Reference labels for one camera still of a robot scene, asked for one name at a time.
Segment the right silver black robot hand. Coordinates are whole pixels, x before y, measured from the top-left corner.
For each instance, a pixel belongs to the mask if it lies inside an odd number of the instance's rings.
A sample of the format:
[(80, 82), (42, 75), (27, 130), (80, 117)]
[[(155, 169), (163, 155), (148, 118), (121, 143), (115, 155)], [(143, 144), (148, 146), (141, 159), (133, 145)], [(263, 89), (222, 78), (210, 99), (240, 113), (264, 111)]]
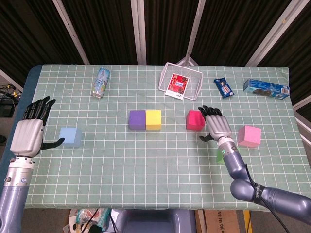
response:
[(222, 137), (232, 137), (231, 128), (220, 109), (203, 105), (198, 107), (198, 110), (201, 112), (209, 132), (205, 137), (199, 136), (203, 142), (210, 140), (218, 142)]

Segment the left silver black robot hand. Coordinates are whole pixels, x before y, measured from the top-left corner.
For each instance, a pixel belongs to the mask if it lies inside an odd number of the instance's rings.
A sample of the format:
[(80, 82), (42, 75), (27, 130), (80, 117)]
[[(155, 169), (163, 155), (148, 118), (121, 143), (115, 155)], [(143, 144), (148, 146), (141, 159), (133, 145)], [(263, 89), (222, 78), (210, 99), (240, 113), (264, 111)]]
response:
[(34, 158), (40, 151), (56, 148), (65, 141), (60, 138), (52, 143), (43, 142), (44, 128), (55, 102), (55, 99), (47, 96), (26, 107), (22, 120), (17, 123), (10, 147), (15, 156)]

